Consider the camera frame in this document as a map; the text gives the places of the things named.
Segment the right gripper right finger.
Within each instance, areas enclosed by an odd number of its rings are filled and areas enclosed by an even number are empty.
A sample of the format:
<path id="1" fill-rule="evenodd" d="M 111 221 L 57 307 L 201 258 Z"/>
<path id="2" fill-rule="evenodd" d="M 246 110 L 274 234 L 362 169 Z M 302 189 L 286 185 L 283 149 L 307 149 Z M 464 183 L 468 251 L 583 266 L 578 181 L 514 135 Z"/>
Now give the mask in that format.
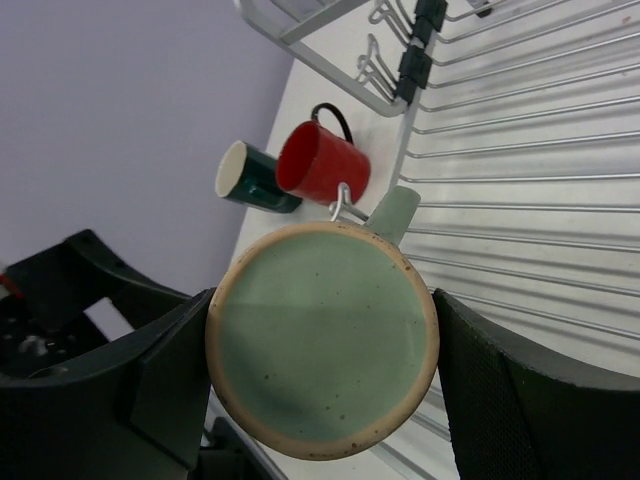
<path id="1" fill-rule="evenodd" d="M 442 289 L 432 298 L 461 478 L 638 478 L 638 378 L 551 350 Z"/>

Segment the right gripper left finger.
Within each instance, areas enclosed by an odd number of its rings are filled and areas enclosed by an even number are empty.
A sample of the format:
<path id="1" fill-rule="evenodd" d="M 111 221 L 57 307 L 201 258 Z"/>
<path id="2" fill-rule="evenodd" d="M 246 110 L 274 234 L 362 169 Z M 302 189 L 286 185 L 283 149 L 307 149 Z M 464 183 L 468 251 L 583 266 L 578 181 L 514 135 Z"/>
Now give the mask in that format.
<path id="1" fill-rule="evenodd" d="M 185 479 L 211 382 L 205 290 L 150 324 L 1 385 L 4 479 Z"/>

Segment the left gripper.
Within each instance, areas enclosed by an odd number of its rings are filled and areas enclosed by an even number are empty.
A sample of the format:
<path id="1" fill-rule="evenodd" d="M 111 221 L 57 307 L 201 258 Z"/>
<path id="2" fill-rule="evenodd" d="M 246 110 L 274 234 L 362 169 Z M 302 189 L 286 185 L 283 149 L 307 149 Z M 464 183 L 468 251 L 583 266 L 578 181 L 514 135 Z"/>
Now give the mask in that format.
<path id="1" fill-rule="evenodd" d="M 83 355 L 124 334 L 99 327 L 88 310 L 105 301 L 137 330 L 173 312 L 191 296 L 130 266 L 90 229 L 1 272 L 1 379 L 36 372 Z"/>

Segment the sage green mug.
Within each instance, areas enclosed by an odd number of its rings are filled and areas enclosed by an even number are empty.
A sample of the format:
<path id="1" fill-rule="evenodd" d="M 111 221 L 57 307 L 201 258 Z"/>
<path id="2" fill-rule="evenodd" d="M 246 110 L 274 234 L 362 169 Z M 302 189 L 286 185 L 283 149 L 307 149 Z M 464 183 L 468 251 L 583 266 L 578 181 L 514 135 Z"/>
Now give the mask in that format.
<path id="1" fill-rule="evenodd" d="M 368 220 L 280 228 L 230 267 L 209 306 L 215 394 L 250 436 L 328 461 L 381 442 L 436 372 L 437 312 L 399 245 L 420 201 L 396 186 Z"/>

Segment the dark green mug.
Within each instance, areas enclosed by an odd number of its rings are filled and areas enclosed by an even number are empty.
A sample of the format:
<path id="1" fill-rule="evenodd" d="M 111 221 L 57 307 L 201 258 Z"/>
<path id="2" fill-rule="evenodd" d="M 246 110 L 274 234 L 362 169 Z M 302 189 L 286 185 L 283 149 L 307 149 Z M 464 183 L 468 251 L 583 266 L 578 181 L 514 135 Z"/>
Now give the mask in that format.
<path id="1" fill-rule="evenodd" d="M 218 166 L 219 198 L 263 211 L 289 214 L 302 199 L 283 191 L 276 181 L 277 160 L 243 141 L 234 142 Z"/>

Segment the red mug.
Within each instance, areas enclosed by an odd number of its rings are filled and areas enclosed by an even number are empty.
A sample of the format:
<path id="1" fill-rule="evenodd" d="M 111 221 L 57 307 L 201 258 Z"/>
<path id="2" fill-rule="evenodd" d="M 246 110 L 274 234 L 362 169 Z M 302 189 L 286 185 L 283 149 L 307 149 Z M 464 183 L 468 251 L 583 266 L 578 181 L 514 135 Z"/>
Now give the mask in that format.
<path id="1" fill-rule="evenodd" d="M 323 127 L 321 110 L 331 112 L 342 128 L 341 137 Z M 324 206 L 338 198 L 337 189 L 347 184 L 351 199 L 359 201 L 371 176 L 371 163 L 359 150 L 342 112 L 324 102 L 311 111 L 311 118 L 287 138 L 277 161 L 276 182 L 281 190 Z"/>

